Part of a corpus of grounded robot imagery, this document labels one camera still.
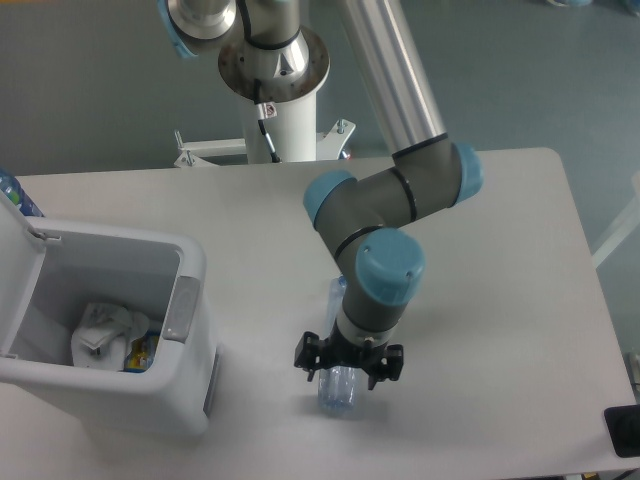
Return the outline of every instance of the plastic bottle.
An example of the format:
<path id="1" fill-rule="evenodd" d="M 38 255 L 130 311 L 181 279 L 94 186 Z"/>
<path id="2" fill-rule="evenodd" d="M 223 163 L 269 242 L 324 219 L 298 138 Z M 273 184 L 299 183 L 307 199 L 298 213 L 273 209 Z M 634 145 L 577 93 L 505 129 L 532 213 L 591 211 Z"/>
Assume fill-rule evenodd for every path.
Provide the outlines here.
<path id="1" fill-rule="evenodd" d="M 323 332 L 324 338 L 331 333 L 346 288 L 347 282 L 342 276 L 331 282 Z M 357 368 L 333 367 L 328 370 L 320 370 L 318 403 L 323 409 L 334 415 L 352 410 L 356 405 L 359 378 L 360 370 Z"/>
<path id="2" fill-rule="evenodd" d="M 0 191 L 16 205 L 25 217 L 44 217 L 40 209 L 33 203 L 31 197 L 25 193 L 20 182 L 5 170 L 0 168 Z"/>

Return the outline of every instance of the cable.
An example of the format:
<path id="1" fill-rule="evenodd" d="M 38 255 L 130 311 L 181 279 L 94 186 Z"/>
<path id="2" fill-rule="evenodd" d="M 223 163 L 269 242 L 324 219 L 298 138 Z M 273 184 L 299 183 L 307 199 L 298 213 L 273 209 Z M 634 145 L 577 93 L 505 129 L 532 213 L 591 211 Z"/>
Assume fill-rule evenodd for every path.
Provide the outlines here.
<path id="1" fill-rule="evenodd" d="M 633 473 L 637 472 L 638 470 L 640 470 L 640 468 L 634 468 L 633 470 L 627 470 L 626 472 L 621 473 L 620 475 L 615 477 L 613 480 L 623 480 L 624 478 L 627 478 L 629 475 L 632 475 Z"/>
<path id="2" fill-rule="evenodd" d="M 262 82 L 257 78 L 253 81 L 253 103 L 254 105 L 258 105 L 260 103 L 260 87 L 262 86 Z M 267 132 L 267 128 L 264 126 L 264 120 L 258 120 L 258 128 L 260 129 L 260 133 L 264 137 L 265 142 L 267 142 L 267 149 L 269 150 L 269 155 L 271 156 L 271 163 L 282 163 L 282 159 L 276 153 L 276 147 L 273 144 L 273 140 L 271 140 L 271 135 Z"/>

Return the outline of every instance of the trash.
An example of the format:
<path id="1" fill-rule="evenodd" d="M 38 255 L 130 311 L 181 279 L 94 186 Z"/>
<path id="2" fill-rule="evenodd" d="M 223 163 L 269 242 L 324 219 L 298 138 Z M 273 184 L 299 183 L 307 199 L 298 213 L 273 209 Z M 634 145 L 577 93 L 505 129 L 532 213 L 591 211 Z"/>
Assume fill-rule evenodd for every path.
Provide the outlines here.
<path id="1" fill-rule="evenodd" d="M 89 303 L 71 336 L 73 365 L 119 372 L 132 344 L 149 330 L 149 318 L 109 303 Z"/>

